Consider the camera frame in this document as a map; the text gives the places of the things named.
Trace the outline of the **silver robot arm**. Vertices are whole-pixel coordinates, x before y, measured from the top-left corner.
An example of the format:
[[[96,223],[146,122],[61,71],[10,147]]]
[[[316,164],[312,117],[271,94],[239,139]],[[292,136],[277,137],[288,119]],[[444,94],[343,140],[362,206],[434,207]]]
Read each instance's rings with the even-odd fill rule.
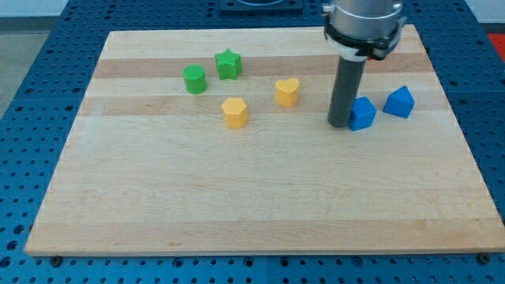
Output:
[[[330,0],[322,5],[324,37],[347,61],[381,61],[400,40],[402,8],[402,0]]]

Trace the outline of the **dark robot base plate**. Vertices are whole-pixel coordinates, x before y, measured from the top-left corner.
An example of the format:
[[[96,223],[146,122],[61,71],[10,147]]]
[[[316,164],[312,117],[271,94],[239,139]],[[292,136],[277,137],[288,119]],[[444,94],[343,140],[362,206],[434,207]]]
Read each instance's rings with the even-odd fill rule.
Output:
[[[218,0],[221,12],[276,12],[303,10],[303,0]]]

